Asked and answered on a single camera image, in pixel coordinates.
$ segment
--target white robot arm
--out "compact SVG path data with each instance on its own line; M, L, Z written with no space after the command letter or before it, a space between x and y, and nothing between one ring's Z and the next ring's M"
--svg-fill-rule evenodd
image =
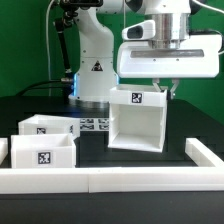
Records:
M144 0L145 21L123 30L118 74L126 78L204 78L219 72L222 36L189 35L190 0Z

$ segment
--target white container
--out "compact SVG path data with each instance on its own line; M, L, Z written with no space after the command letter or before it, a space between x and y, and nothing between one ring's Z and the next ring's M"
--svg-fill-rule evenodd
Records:
M76 147L71 134L11 137L12 168L72 168Z
M141 85L111 89L108 147L162 152L166 111L166 90Z
M67 134L80 136L80 119L36 114L19 122L19 135Z
M0 138L0 165L8 154L7 138Z

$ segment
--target black table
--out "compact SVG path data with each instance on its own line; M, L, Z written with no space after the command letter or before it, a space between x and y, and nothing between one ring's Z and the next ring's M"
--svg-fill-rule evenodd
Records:
M57 97L0 98L0 137L18 134L18 122L34 114L107 118L108 109L65 105ZM163 153L108 149L108 132L81 132L77 167L195 166L185 140L196 137L224 159L224 127L182 100L168 103ZM10 166L10 158L1 168ZM222 223L224 192L133 192L0 195L3 223Z

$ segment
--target green background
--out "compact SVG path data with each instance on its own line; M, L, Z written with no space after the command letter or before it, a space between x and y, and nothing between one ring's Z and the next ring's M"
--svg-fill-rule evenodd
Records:
M12 96L30 84L48 80L45 15L48 0L7 0L1 4L0 19L0 96ZM223 0L208 0L208 4L224 9ZM53 21L62 15L60 9L50 13L50 49L52 78L64 76L61 52ZM123 15L98 15L101 23L114 33L116 55L123 28ZM143 20L129 13L127 26ZM224 33L224 16L202 9L191 17L193 29L216 29ZM72 68L79 68L79 35L74 26L65 31ZM122 83L151 84L147 79L121 80ZM224 56L220 57L220 73L214 79L182 79L176 98L186 100L224 124Z

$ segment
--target black cable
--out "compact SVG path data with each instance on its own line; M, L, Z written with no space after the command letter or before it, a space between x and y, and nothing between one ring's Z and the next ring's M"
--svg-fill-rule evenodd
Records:
M26 91L28 91L29 89L32 89L33 87L41 86L41 85L45 85L45 84L51 84L51 83L61 83L61 80L50 80L50 81L43 81L43 82L38 82L38 83L32 84L32 85L26 87L25 89L21 90L20 92L18 92L16 94L16 96L22 96Z
M63 89L64 87L63 86L49 86L49 87L38 87L38 88L30 88L30 89L27 89L25 92L23 92L22 95L24 95L26 92L30 91L30 90L45 90L45 89Z

